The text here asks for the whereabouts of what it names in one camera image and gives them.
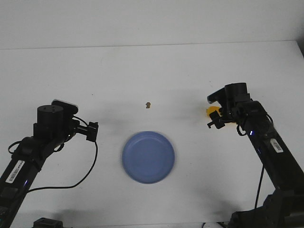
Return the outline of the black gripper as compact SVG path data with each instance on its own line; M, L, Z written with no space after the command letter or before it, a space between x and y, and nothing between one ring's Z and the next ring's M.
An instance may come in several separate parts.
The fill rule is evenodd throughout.
M209 118L211 119L211 122L207 124L208 128L211 129L211 127L214 125L217 129L220 129L225 126L225 122L223 121L222 117L219 115L218 111L213 111L210 114L208 114Z
M89 122L87 126L81 126L80 124L77 124L73 128L73 132L85 135L87 141L96 142L98 128L99 128L98 122Z

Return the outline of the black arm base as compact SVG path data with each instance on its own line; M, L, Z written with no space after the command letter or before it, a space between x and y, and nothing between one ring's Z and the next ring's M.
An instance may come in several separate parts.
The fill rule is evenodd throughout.
M263 205L232 214L228 228L302 228L304 226L304 195L275 190Z
M50 218L39 218L34 221L33 228L63 228L63 222Z

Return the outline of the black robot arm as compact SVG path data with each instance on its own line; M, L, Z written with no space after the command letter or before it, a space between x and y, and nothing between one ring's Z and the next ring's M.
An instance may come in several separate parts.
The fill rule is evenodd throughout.
M33 136L15 143L17 148L11 152L11 161L0 178L2 228L11 226L25 196L32 192L30 186L52 153L62 150L77 133L96 142L98 123L81 125L82 120L75 116L77 112L76 105L59 100L37 108Z
M254 101L246 83L233 83L210 94L209 104L218 102L220 109L209 116L220 129L236 123L251 141L275 190L287 194L292 211L304 210L304 172L274 127L270 115L259 101Z

